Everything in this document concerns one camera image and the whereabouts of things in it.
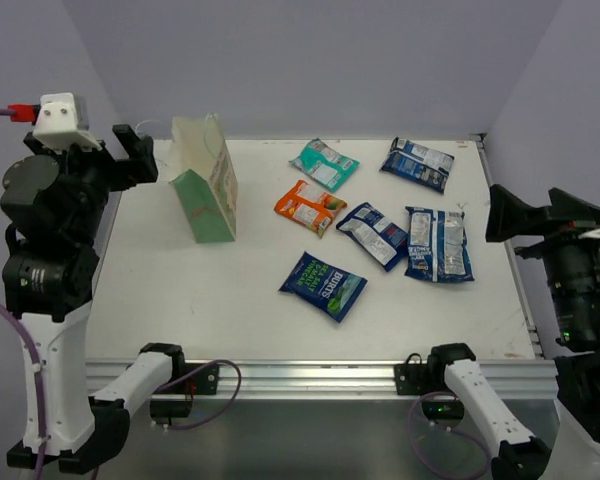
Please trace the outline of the green mint sweets packet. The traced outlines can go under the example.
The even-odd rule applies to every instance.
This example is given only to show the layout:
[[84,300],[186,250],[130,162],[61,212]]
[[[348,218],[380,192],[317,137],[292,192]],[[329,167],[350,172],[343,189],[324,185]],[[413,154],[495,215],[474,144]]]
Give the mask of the green mint sweets packet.
[[330,193],[335,193],[354,174],[360,162],[342,155],[320,138],[315,138],[289,164]]

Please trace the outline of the dark blue white snack packet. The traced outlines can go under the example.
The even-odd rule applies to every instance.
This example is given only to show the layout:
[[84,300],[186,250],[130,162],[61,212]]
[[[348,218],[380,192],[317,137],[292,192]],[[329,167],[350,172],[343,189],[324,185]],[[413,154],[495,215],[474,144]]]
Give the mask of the dark blue white snack packet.
[[385,272],[407,256],[408,233],[369,202],[356,206],[336,229],[364,249]]

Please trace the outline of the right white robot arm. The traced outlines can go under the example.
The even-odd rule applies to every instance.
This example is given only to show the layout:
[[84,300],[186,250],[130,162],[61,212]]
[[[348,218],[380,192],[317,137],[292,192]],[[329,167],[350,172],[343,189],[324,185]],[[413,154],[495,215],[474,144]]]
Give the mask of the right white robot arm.
[[600,479],[600,207],[552,188],[547,206],[533,207],[499,184],[489,190],[485,238],[539,242],[515,248],[539,259],[554,305],[559,428],[547,447],[511,413],[464,344],[432,349],[425,369],[431,389],[454,394],[487,443],[495,479]]

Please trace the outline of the blue green crisps packet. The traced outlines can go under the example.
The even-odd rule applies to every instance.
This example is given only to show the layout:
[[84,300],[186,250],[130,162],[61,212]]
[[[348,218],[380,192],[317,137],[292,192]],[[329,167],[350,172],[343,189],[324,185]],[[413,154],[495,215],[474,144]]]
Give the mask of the blue green crisps packet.
[[368,280],[304,252],[279,292],[293,294],[342,323]]

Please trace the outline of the green printed paper bag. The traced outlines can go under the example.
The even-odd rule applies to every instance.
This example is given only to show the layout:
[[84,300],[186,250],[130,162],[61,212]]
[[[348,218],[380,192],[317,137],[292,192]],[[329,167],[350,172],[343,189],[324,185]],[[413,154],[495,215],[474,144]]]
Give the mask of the green printed paper bag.
[[217,114],[171,120],[168,159],[159,163],[159,179],[175,191],[196,242],[236,240],[238,181]]

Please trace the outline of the orange snack packet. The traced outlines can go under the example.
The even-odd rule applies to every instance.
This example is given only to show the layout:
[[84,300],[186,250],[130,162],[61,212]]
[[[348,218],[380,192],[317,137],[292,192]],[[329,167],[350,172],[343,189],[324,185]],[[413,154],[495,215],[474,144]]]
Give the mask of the orange snack packet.
[[275,204],[274,211],[313,231],[322,238],[347,203],[304,180],[297,183]]

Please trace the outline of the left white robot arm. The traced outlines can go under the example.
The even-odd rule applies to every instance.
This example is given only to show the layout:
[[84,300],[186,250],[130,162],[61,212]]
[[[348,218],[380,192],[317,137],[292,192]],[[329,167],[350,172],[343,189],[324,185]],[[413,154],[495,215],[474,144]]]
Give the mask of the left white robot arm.
[[56,462],[67,474],[93,473],[121,452],[132,417],[154,392],[187,383],[181,347],[150,343],[105,388],[87,387],[86,330],[104,209],[112,193],[158,177],[151,138],[126,124],[113,133],[126,153],[121,160],[104,142],[69,140],[53,149],[28,135],[30,155],[3,176],[9,257],[0,310],[21,338],[28,414],[23,438],[7,454],[14,468],[38,471]]

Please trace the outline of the blue silver tortilla chips packet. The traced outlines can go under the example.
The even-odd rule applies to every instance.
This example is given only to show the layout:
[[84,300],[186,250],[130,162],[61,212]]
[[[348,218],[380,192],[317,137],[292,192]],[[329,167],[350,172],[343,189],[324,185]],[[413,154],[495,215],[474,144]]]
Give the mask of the blue silver tortilla chips packet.
[[407,268],[405,275],[430,283],[474,280],[467,249],[464,213],[406,206]]

